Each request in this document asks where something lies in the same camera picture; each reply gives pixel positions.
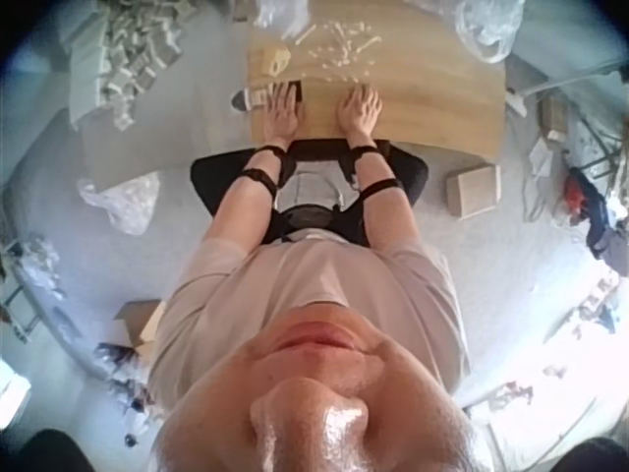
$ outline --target hand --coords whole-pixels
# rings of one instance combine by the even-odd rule
[[[303,106],[297,104],[297,87],[286,83],[276,86],[264,103],[264,143],[288,150],[297,135],[302,112]]]
[[[355,86],[338,105],[338,123],[349,140],[359,135],[370,138],[382,111],[382,100],[375,88],[368,85]]]

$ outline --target nose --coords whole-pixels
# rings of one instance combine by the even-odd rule
[[[363,437],[368,418],[365,402],[323,383],[279,383],[251,409],[262,470],[367,470]]]

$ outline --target cardboard box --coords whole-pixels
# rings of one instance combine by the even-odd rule
[[[568,139],[568,105],[560,96],[550,95],[540,102],[540,127],[550,141]]]
[[[154,340],[163,311],[161,300],[127,303],[113,320],[94,323],[95,341],[133,348],[142,346]]]
[[[140,356],[140,360],[149,365],[153,356],[153,346],[154,342],[147,342],[141,346],[136,347],[136,352]]]
[[[467,218],[489,211],[500,201],[500,168],[483,165],[452,175],[446,180],[446,193],[454,216]]]

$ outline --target wrist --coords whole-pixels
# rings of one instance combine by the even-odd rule
[[[353,131],[347,134],[347,144],[350,148],[358,146],[375,146],[372,137],[362,131]]]
[[[282,170],[281,161],[271,152],[260,152],[254,154],[249,160],[246,169],[260,169],[268,174],[268,176],[277,183],[279,174]]]
[[[263,146],[276,146],[282,148],[284,152],[287,152],[288,148],[291,146],[291,142],[284,138],[271,138],[270,140],[264,141]]]

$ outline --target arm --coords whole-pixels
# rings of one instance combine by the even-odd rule
[[[265,145],[284,150],[293,142],[299,127],[296,89],[286,84],[275,88],[264,107]],[[270,150],[256,153],[246,169],[256,168],[277,184],[281,160]],[[273,200],[268,190],[249,178],[238,178],[229,188],[203,239],[225,239],[250,254],[262,241],[270,220]]]
[[[377,91],[356,86],[340,103],[338,119],[350,148],[373,146],[371,134],[382,102]],[[356,162],[361,191],[380,180],[395,178],[388,163],[375,152],[368,152]],[[372,195],[364,202],[365,230],[372,248],[384,250],[399,243],[417,241],[420,231],[413,209],[402,189],[390,188]]]

